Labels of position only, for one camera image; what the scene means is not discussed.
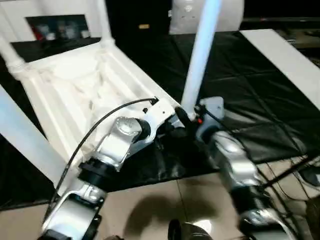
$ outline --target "white wall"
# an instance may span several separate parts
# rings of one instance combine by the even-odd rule
[[[3,10],[0,3],[0,34],[10,42],[16,42],[18,40],[10,22],[7,20],[6,13]]]
[[[100,37],[101,28],[95,0],[2,1],[0,2],[0,31],[4,32],[10,42],[34,41],[36,38],[25,17],[80,14],[85,15],[91,36]]]

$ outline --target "tiled floor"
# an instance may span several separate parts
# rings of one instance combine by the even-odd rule
[[[290,165],[289,161],[270,164],[275,174]],[[267,165],[260,168],[269,178],[273,177]],[[294,176],[280,184],[291,197],[306,199]],[[307,190],[310,196],[318,194]],[[303,202],[286,201],[296,214],[304,214]],[[37,239],[44,210],[45,206],[36,206],[0,212],[1,239]],[[203,226],[214,240],[236,239],[242,235],[236,228],[237,214],[231,199],[216,173],[110,193],[100,214],[103,220],[98,240],[110,235],[126,240],[166,240],[172,219]]]

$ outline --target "wire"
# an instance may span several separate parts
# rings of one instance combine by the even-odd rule
[[[271,173],[273,174],[273,176],[276,177],[276,174],[275,174],[274,170],[271,168],[271,166],[269,165],[269,163],[267,163],[266,165],[268,166],[268,168],[269,168],[269,170],[271,171]],[[277,182],[276,184],[279,186],[281,192],[282,192],[288,199],[290,199],[290,200],[292,200],[292,201],[298,201],[298,202],[306,202],[306,201],[307,201],[307,200],[305,200],[305,199],[297,199],[297,198],[294,198],[294,197],[289,196],[289,195],[284,191],[284,189],[281,187],[280,182]]]
[[[292,166],[293,164],[295,164],[292,159],[291,159],[290,161],[291,161],[291,166]],[[314,162],[313,164],[308,164],[307,167],[314,166],[314,165],[315,165],[317,162],[319,162],[319,161],[320,161],[320,159],[318,159],[318,160],[317,160],[316,162]],[[301,176],[300,176],[300,174],[299,174],[298,171],[297,171],[297,172],[294,172],[293,175],[294,175],[294,177],[295,177],[302,185],[305,185],[305,186],[308,187],[308,188],[311,188],[311,189],[314,189],[314,190],[320,192],[320,189],[319,189],[318,187],[313,186],[312,184],[309,184],[308,182],[306,182],[306,181],[303,180],[303,179],[301,180]]]
[[[99,126],[99,124],[102,123],[102,121],[104,121],[106,118],[108,118],[110,115],[114,114],[115,112],[119,111],[120,109],[123,109],[125,107],[128,107],[132,104],[137,104],[137,103],[141,103],[141,102],[151,102],[151,104],[154,104],[156,103],[158,99],[156,98],[143,98],[143,99],[139,99],[139,100],[135,100],[135,101],[130,101],[130,102],[127,102],[121,106],[118,106],[117,108],[113,109],[112,111],[108,112],[106,115],[104,115],[103,117],[101,117],[92,127],[91,129],[87,132],[87,134],[83,137],[83,139],[80,141],[80,143],[78,144],[78,146],[76,147],[76,149],[74,150],[73,154],[71,155],[68,163],[66,164],[64,170],[63,170],[63,173],[60,177],[60,180],[58,182],[58,184],[56,185],[56,188],[55,188],[55,191],[54,191],[54,194],[50,200],[50,203],[45,211],[45,214],[44,214],[44,219],[45,220],[47,218],[47,216],[49,215],[51,209],[52,209],[52,206],[58,196],[58,191],[68,173],[68,170],[74,160],[74,158],[76,157],[78,151],[80,150],[80,148],[82,147],[82,145],[85,143],[85,141],[88,139],[88,137],[92,134],[92,132]]]
[[[307,168],[307,164],[313,161],[319,155],[318,152],[312,152],[308,155],[308,157],[304,158],[300,162],[293,164],[290,168],[282,172],[280,175],[276,176],[275,178],[271,179],[267,183],[264,184],[264,188],[270,187],[271,185],[275,184],[276,182],[280,181],[281,179],[293,174],[294,172],[301,171]]]
[[[269,181],[269,179],[266,177],[266,175],[259,169],[258,172],[259,174],[264,178],[265,181]],[[298,224],[296,218],[294,217],[293,212],[289,209],[289,207],[287,206],[287,204],[285,203],[284,199],[280,196],[279,192],[275,189],[275,187],[273,185],[270,186],[270,188],[272,189],[272,191],[274,192],[274,194],[276,195],[276,197],[278,198],[278,200],[280,201],[281,205],[283,206],[284,210],[287,213],[287,217],[290,218],[290,220],[292,221],[293,225],[295,226],[296,230],[295,231],[293,229],[293,227],[288,223],[288,221],[283,217],[281,220],[285,223],[285,225],[290,229],[290,231],[292,233],[294,233],[294,235],[296,236],[297,239],[302,240],[303,239],[303,231],[300,228],[300,225]]]
[[[214,116],[211,112],[209,112],[207,110],[207,108],[203,105],[199,106],[199,110],[200,111],[204,111],[206,114],[208,114],[211,118],[213,118],[215,121],[217,121],[226,131],[228,131],[236,140],[239,141],[239,143],[242,144],[247,157],[253,162],[252,157],[251,157],[251,153],[249,151],[249,149],[246,147],[246,145],[243,143],[243,141],[241,141],[241,139],[239,139],[237,136],[235,136],[233,134],[233,132],[216,116]],[[259,174],[264,178],[264,180],[266,182],[269,182],[269,179],[264,175],[264,173],[257,167],[257,170],[259,172]],[[289,207],[286,205],[285,201],[283,200],[283,198],[281,197],[281,195],[279,194],[279,192],[274,188],[273,185],[270,186],[270,188],[272,189],[272,191],[274,192],[274,194],[276,195],[276,197],[279,199],[281,205],[283,206],[284,210],[287,213],[287,216],[291,219],[293,225],[296,228],[296,231],[293,229],[293,227],[288,223],[288,221],[282,217],[281,213],[279,212],[279,210],[274,207],[274,209],[278,212],[279,217],[281,218],[281,220],[286,224],[286,226],[290,229],[290,231],[296,236],[297,239],[302,240],[303,239],[303,234],[302,234],[302,229],[300,228],[296,218],[294,217],[294,214],[292,213],[292,211],[289,209]]]

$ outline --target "black table cover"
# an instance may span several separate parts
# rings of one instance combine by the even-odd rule
[[[34,61],[98,41],[84,39],[43,46],[15,43],[26,61]],[[188,72],[194,35],[118,40],[118,47],[178,102]],[[20,82],[0,64],[0,82],[27,116],[40,128]],[[224,123],[247,148],[255,163],[282,160],[317,150],[320,112],[271,62],[239,32],[217,33],[200,97],[224,98]],[[0,160],[2,208],[49,199],[51,182],[5,139]],[[117,191],[214,172],[205,151],[185,137],[158,139],[129,158],[109,190]]]

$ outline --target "black cable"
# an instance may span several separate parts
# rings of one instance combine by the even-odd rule
[[[268,163],[267,163],[266,165],[268,166],[268,168],[269,168],[269,170],[271,171],[271,173],[273,174],[273,176],[276,177],[276,174],[275,174],[274,170],[271,168],[271,166],[270,166]],[[305,200],[305,199],[297,199],[297,198],[294,198],[294,197],[289,196],[289,195],[284,191],[284,189],[281,187],[280,182],[277,182],[277,185],[279,186],[281,192],[282,192],[288,199],[290,199],[290,200],[292,200],[292,201],[298,201],[298,202],[306,202],[306,201],[307,201],[307,200]]]
[[[219,118],[217,118],[217,117],[214,116],[211,112],[209,112],[205,106],[200,105],[200,106],[198,106],[198,107],[199,107],[199,109],[197,109],[197,110],[203,111],[204,113],[208,114],[211,118],[213,118],[215,121],[217,121],[228,133],[230,133],[237,141],[239,141],[239,142],[242,144],[242,146],[243,146],[243,148],[244,148],[244,150],[245,150],[245,152],[246,152],[246,154],[247,154],[247,157],[253,162],[252,157],[251,157],[251,154],[250,154],[250,151],[249,151],[249,149],[246,147],[246,145],[243,143],[243,141],[241,141],[237,136],[235,136],[235,135],[233,134],[233,132],[232,132]],[[263,173],[258,167],[257,167],[257,169],[258,169],[259,174],[265,179],[265,181],[266,181],[266,182],[269,182],[269,179],[264,175],[264,173]],[[293,213],[291,212],[291,210],[288,208],[288,206],[286,205],[285,201],[284,201],[283,198],[280,196],[280,194],[278,193],[278,191],[277,191],[272,185],[270,186],[270,188],[272,189],[272,191],[274,192],[274,194],[276,195],[276,197],[279,199],[281,205],[282,205],[283,208],[285,209],[287,215],[288,215],[289,218],[291,219],[291,221],[292,221],[292,223],[293,223],[293,225],[295,226],[295,228],[296,228],[297,231],[295,231],[295,230],[293,229],[293,227],[288,223],[288,221],[287,221],[284,217],[282,217],[281,213],[279,212],[279,210],[277,210],[277,208],[274,207],[274,209],[278,212],[278,215],[279,215],[279,217],[281,218],[281,220],[286,224],[286,226],[287,226],[287,227],[290,229],[290,231],[296,236],[296,238],[297,238],[298,240],[302,240],[302,239],[303,239],[303,234],[302,234],[303,231],[301,230],[301,228],[300,228],[297,220],[295,219],[294,214],[293,214]]]
[[[258,173],[264,178],[264,180],[266,182],[269,181],[269,179],[266,177],[266,175],[257,167],[258,169]],[[290,229],[290,231],[292,233],[294,233],[294,235],[296,236],[296,238],[298,240],[302,240],[303,239],[303,231],[300,228],[300,225],[298,224],[296,218],[294,217],[293,212],[289,209],[289,207],[287,206],[287,204],[285,203],[284,199],[280,196],[279,192],[275,189],[275,187],[273,185],[270,186],[270,188],[272,189],[272,191],[274,192],[274,194],[276,195],[276,197],[279,199],[281,205],[283,206],[284,210],[287,213],[288,218],[290,218],[290,220],[292,221],[293,225],[296,228],[296,231],[293,229],[293,227],[288,223],[288,221],[285,218],[282,218],[281,220],[285,223],[285,225]]]
[[[143,98],[143,99],[139,99],[139,100],[135,100],[135,101],[130,101],[130,102],[127,102],[121,106],[118,106],[117,108],[113,109],[112,111],[108,112],[106,115],[104,115],[103,117],[101,117],[92,127],[91,129],[87,132],[87,134],[83,137],[83,139],[80,141],[80,143],[78,144],[78,146],[76,147],[76,149],[74,150],[73,154],[71,155],[70,159],[69,159],[69,162],[66,164],[64,170],[63,170],[63,173],[60,177],[60,180],[58,182],[58,184],[56,185],[56,188],[55,188],[55,191],[54,191],[54,194],[50,200],[50,203],[45,211],[45,214],[44,214],[44,220],[47,218],[47,216],[49,215],[51,209],[52,209],[52,206],[56,200],[56,197],[58,196],[58,191],[68,173],[68,170],[74,160],[74,158],[76,157],[78,151],[80,150],[80,148],[82,147],[82,145],[85,143],[85,141],[88,139],[88,137],[92,134],[92,132],[98,127],[99,124],[101,124],[101,122],[103,120],[105,120],[107,117],[109,117],[110,115],[114,114],[115,112],[119,111],[120,109],[123,109],[125,107],[128,107],[132,104],[137,104],[137,103],[141,103],[141,102],[151,102],[151,104],[153,105],[154,103],[156,103],[157,99],[156,98]]]
[[[275,178],[271,179],[270,181],[264,184],[264,188],[270,187],[271,185],[275,184],[276,182],[280,181],[281,179],[293,174],[294,172],[303,170],[307,167],[307,163],[313,161],[319,155],[318,152],[313,152],[308,155],[305,159],[301,160],[299,163],[292,165],[289,169],[285,170],[280,175],[276,176]]]

